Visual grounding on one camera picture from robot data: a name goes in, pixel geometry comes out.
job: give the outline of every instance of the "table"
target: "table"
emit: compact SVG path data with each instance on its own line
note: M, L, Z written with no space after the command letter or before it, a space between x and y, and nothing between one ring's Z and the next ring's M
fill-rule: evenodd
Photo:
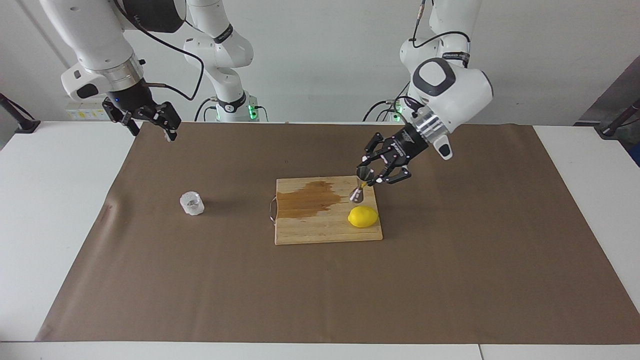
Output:
M640 308L640 168L591 128L535 127L569 191ZM133 137L107 122L45 122L0 152L0 359L220 356L386 359L638 359L640 345L294 345L31 343Z

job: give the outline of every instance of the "metal handle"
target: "metal handle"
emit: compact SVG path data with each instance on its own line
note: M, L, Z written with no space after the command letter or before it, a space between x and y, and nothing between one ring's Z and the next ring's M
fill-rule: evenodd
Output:
M278 218L278 203L277 202L276 202L276 215L272 215L274 201L276 201L276 197L275 196L273 197L273 199L271 199L271 202L269 203L269 218L273 222L273 225L276 224L276 219Z

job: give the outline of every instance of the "black pole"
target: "black pole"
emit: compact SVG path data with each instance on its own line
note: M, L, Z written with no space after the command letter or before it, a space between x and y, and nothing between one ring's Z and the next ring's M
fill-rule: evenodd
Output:
M604 136L613 136L616 133L616 130L625 123L633 114L635 114L638 110L640 110L640 99L636 100L631 106L629 106L625 111L620 114L616 120L613 120L609 126L605 127L601 130L601 133Z
M29 120L24 117L16 108L11 105L9 100L0 92L0 106L9 113L17 122L19 127L15 130L16 134L31 134L40 125L39 120Z

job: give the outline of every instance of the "cutting board handle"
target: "cutting board handle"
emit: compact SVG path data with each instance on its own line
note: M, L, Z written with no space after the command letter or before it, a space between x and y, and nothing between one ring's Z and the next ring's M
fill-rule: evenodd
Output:
M275 215L273 214L273 208L274 208L273 204L276 204ZM269 203L269 218L273 222L273 225L275 225L276 219L278 218L278 201L276 200L275 195L273 196L273 199L271 199L271 202Z

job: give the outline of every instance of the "metal jigger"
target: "metal jigger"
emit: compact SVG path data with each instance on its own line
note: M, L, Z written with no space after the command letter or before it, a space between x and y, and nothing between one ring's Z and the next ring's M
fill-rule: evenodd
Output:
M367 186L369 181L373 180L375 175L373 169L368 166L358 167L356 169L356 175L362 183L356 186L356 188L349 194L349 201L359 204L364 200L364 187Z

